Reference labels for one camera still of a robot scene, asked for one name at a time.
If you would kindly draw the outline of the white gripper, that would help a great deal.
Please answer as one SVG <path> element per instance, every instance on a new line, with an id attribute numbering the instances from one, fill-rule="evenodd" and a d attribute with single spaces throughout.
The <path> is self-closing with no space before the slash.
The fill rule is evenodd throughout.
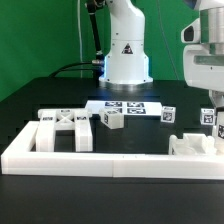
<path id="1" fill-rule="evenodd" d="M 183 70 L 188 86 L 210 90 L 213 106 L 224 107 L 224 55 L 211 55 L 206 45 L 187 45 Z"/>

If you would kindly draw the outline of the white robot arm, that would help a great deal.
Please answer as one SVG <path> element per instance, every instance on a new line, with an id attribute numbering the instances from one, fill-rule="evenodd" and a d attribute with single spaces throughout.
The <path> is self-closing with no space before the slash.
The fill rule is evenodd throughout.
<path id="1" fill-rule="evenodd" d="M 224 0 L 183 0 L 199 16 L 181 32 L 184 78 L 189 86 L 206 89 L 216 108 L 224 108 Z M 103 54 L 95 13 L 108 7 L 111 48 Z M 103 63 L 100 85 L 135 90 L 153 82 L 144 52 L 145 16 L 131 0 L 87 0 L 96 58 Z"/>

